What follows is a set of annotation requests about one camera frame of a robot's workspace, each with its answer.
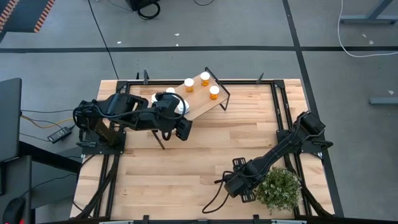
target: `orange cup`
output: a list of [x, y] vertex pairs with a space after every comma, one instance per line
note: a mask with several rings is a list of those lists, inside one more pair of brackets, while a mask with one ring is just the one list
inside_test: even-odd
[[217, 100], [219, 92], [220, 92], [220, 88], [218, 88], [217, 86], [210, 87], [210, 99]]
[[209, 85], [210, 74], [208, 72], [202, 72], [200, 74], [200, 78], [201, 78], [201, 84], [203, 86], [208, 86]]
[[193, 83], [194, 83], [194, 81], [193, 81], [193, 79], [191, 79], [191, 78], [187, 78], [185, 81], [184, 81], [184, 85], [185, 85], [185, 90], [187, 91], [187, 92], [193, 92]]

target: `power adapter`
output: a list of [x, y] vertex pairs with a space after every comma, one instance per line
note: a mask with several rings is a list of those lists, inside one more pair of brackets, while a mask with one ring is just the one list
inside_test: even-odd
[[64, 140], [67, 136], [70, 135], [70, 133], [72, 133], [72, 130], [70, 128], [63, 127], [61, 130], [56, 131], [51, 135], [49, 135], [47, 139], [49, 139], [52, 142], [52, 144], [55, 144], [59, 140]]

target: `black line on floor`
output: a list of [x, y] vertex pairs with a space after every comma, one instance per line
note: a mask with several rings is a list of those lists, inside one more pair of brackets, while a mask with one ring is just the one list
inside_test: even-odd
[[[299, 37], [297, 35], [297, 31], [296, 31], [296, 28], [294, 25], [292, 12], [290, 11], [289, 2], [287, 0], [282, 0], [282, 2], [284, 4], [287, 23], [289, 25], [290, 34], [292, 36], [293, 44], [295, 47], [298, 65], [300, 67], [300, 71], [302, 74], [302, 79], [304, 82], [304, 89], [307, 94], [308, 104], [310, 105], [310, 109], [311, 109], [312, 113], [319, 118], [317, 104], [315, 102], [315, 97], [313, 95], [313, 91], [312, 91], [312, 87], [311, 87], [311, 83], [310, 83], [310, 77], [308, 76], [307, 67], [305, 66], [304, 56], [303, 56], [302, 48], [300, 46]], [[341, 207], [340, 197], [339, 197], [339, 194], [337, 191], [336, 180], [335, 180], [335, 176], [334, 176], [333, 169], [332, 169], [331, 162], [330, 162], [330, 157], [329, 157], [327, 150], [324, 150], [323, 158], [324, 158], [323, 167], [325, 170], [326, 180], [328, 182], [331, 201], [333, 204], [333, 208], [335, 210], [335, 214], [338, 215], [339, 217], [343, 217], [344, 213], [343, 213], [343, 209]]]
[[[301, 46], [190, 46], [190, 47], [110, 47], [110, 52], [191, 52], [191, 51], [282, 51], [282, 52], [342, 52], [341, 47]], [[398, 51], [398, 46], [346, 47], [347, 51]], [[0, 48], [1, 53], [93, 53], [107, 52], [104, 47], [76, 48]]]

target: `black metal frame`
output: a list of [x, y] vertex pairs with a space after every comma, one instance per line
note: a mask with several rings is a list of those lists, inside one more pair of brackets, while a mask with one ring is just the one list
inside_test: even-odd
[[[278, 123], [278, 128], [279, 130], [283, 130], [283, 122], [282, 122], [282, 115], [280, 113], [280, 108], [279, 108], [279, 101], [278, 101], [278, 96], [277, 96], [277, 88], [280, 89], [282, 93], [282, 99], [284, 103], [284, 109], [287, 117], [287, 123], [288, 127], [292, 127], [292, 118], [290, 114], [290, 108], [289, 108], [289, 103], [287, 101], [287, 94], [285, 90], [285, 85], [283, 80], [261, 80], [261, 77], [256, 80], [219, 80], [215, 77], [215, 75], [208, 69], [207, 67], [205, 68], [207, 72], [210, 73], [210, 75], [215, 79], [217, 84], [221, 86], [223, 91], [226, 92], [228, 95], [227, 103], [226, 106], [224, 107], [223, 105], [220, 105], [224, 110], [227, 109], [228, 107], [228, 102], [229, 102], [229, 96], [230, 93], [229, 91], [225, 88], [224, 85], [269, 85], [271, 88], [272, 92], [272, 99], [274, 101], [274, 106], [275, 106], [275, 115], [277, 118], [277, 123]], [[129, 81], [118, 81], [116, 84], [116, 91], [117, 92], [125, 92], [129, 93], [130, 89], [134, 85], [181, 85], [183, 84], [183, 80], [150, 80], [149, 76], [147, 75], [146, 71], [144, 71], [144, 79], [143, 80], [129, 80]], [[301, 178], [303, 179], [303, 170], [302, 170], [302, 165], [300, 161], [299, 155], [295, 154], [295, 161], [296, 161], [296, 169], [298, 171], [298, 174], [301, 175]], [[102, 164], [101, 168], [101, 176], [100, 176], [100, 184], [101, 180], [104, 179], [106, 172], [104, 170], [107, 169], [108, 163], [106, 162], [108, 159], [106, 157], [109, 157], [107, 155], [104, 156], [104, 161]], [[115, 156], [114, 162], [119, 162], [119, 156]], [[106, 204], [106, 217], [110, 218], [111, 216], [111, 211], [112, 211], [112, 204], [113, 204], [113, 197], [114, 197], [114, 184], [116, 183], [116, 178], [117, 178], [117, 171], [114, 176], [113, 181], [111, 182], [111, 186], [109, 188], [109, 194], [108, 194], [108, 202]], [[304, 203], [305, 205], [305, 214], [306, 215], [312, 215], [311, 214], [311, 208], [309, 206], [308, 202]], [[100, 205], [96, 206], [96, 210], [94, 212], [93, 217], [98, 217], [98, 214], [100, 212]], [[300, 211], [296, 209], [294, 211], [295, 217], [300, 216]], [[264, 219], [258, 219], [254, 218], [252, 220], [206, 220], [204, 223], [270, 223], [271, 220], [264, 220]], [[151, 223], [187, 223], [189, 220], [151, 220]], [[192, 220], [192, 223], [200, 223], [199, 220]], [[144, 220], [134, 220], [134, 223], [147, 223]]]

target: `concrete floor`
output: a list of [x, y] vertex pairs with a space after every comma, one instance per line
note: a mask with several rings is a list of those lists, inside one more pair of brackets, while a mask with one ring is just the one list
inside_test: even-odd
[[[124, 0], [112, 0], [127, 7]], [[343, 14], [365, 14], [377, 0], [346, 0]], [[293, 46], [279, 0], [215, 0], [200, 7], [193, 0], [161, 0], [160, 16], [143, 21], [137, 14], [91, 1], [109, 47], [268, 45]], [[289, 0], [301, 46], [338, 46], [340, 1]], [[398, 13], [395, 1], [386, 11]], [[341, 39], [350, 46], [398, 45], [398, 25], [344, 25]], [[103, 47], [85, 0], [57, 0], [38, 34], [7, 33], [0, 48]], [[352, 58], [344, 52], [304, 52], [326, 138], [335, 143], [331, 162], [346, 217], [398, 220], [398, 165], [395, 106], [370, 106], [370, 96], [398, 94], [398, 55]], [[202, 51], [113, 52], [122, 79], [146, 69], [154, 78], [192, 77], [210, 67], [219, 78], [302, 78], [295, 52]], [[107, 53], [0, 54], [0, 80], [23, 79], [22, 108], [62, 110], [96, 98], [100, 80], [115, 79]], [[32, 114], [58, 121], [70, 114]], [[22, 121], [21, 132], [45, 138]], [[69, 149], [72, 138], [56, 145], [21, 136], [52, 152]], [[37, 210], [38, 222], [68, 218], [72, 199]]]

